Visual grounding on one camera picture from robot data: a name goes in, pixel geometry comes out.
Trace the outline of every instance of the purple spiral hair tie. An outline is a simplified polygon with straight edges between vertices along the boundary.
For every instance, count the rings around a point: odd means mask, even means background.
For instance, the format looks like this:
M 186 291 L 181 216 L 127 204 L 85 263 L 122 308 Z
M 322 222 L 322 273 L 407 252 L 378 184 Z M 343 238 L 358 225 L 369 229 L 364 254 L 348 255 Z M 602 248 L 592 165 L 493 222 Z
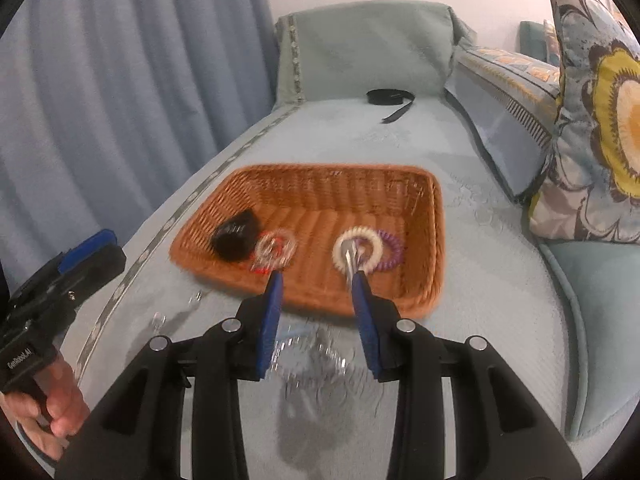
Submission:
M 386 244 L 389 249 L 391 249 L 391 257 L 388 260 L 380 261 L 380 263 L 377 264 L 377 266 L 373 270 L 384 271 L 395 269 L 402 263 L 403 260 L 404 247 L 402 246 L 400 238 L 387 231 L 383 231 L 382 229 L 378 229 L 376 232 L 378 233 L 378 236 L 380 236 L 382 242 Z

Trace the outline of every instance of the silver bolt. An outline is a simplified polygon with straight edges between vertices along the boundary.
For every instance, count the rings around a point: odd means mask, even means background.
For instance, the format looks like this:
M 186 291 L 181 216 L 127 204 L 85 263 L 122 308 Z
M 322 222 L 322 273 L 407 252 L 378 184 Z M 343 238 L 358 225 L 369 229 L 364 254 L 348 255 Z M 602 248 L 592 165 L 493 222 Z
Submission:
M 159 352 L 161 350 L 164 350 L 168 344 L 168 339 L 159 335 L 149 341 L 149 348 L 151 348 L 154 352 Z
M 396 328 L 400 332 L 404 332 L 406 334 L 409 334 L 409 333 L 411 333 L 411 332 L 413 332 L 415 330 L 415 323 L 413 321 L 411 321 L 410 319 L 401 319 L 400 321 L 398 321 L 396 323 Z
M 485 350 L 489 343 L 486 341 L 484 337 L 480 337 L 479 335 L 473 336 L 469 339 L 469 346 L 474 350 L 482 351 Z
M 240 320 L 235 317 L 230 317 L 222 322 L 222 330 L 225 332 L 237 332 L 241 327 L 242 323 L 240 323 Z

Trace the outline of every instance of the white spiral hair tie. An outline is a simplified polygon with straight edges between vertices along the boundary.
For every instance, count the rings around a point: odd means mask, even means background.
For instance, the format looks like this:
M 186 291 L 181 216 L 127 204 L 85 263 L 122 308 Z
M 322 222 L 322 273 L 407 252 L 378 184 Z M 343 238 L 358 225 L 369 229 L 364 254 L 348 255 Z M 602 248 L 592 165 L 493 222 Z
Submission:
M 380 235 L 373 229 L 364 226 L 358 226 L 349 229 L 348 231 L 343 232 L 338 239 L 335 241 L 334 250 L 332 252 L 332 259 L 334 261 L 334 266 L 336 269 L 340 270 L 341 273 L 347 273 L 347 266 L 344 262 L 344 257 L 342 256 L 342 243 L 347 240 L 352 240 L 354 238 L 364 238 L 371 244 L 371 256 L 370 258 L 364 262 L 359 270 L 362 270 L 365 274 L 370 274 L 376 268 L 376 266 L 380 263 L 382 259 L 382 238 Z

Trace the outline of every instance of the blue curtain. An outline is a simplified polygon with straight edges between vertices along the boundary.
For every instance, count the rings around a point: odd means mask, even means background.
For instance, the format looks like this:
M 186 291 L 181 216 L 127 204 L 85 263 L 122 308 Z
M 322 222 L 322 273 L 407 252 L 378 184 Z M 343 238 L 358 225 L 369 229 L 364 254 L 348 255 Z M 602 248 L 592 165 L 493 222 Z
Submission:
M 101 228 L 121 242 L 269 113 L 266 0 L 25 0 L 0 39 L 10 289 Z

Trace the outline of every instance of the brown basket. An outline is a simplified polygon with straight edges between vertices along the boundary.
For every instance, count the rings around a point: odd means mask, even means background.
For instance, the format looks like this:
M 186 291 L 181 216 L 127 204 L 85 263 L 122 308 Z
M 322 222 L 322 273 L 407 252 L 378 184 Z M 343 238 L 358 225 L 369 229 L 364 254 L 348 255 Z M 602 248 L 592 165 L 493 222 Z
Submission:
M 210 248 L 226 219 L 251 207 L 265 230 L 291 230 L 298 242 L 284 270 L 287 304 L 353 316 L 345 277 L 332 264 L 332 248 L 345 230 L 384 229 L 404 244 L 404 263 L 374 272 L 369 283 L 400 313 L 421 317 L 436 303 L 444 275 L 444 215 L 435 177 L 412 166 L 273 164 L 229 175 L 178 233 L 170 257 L 194 274 L 261 293 L 267 276 L 248 263 L 230 264 Z

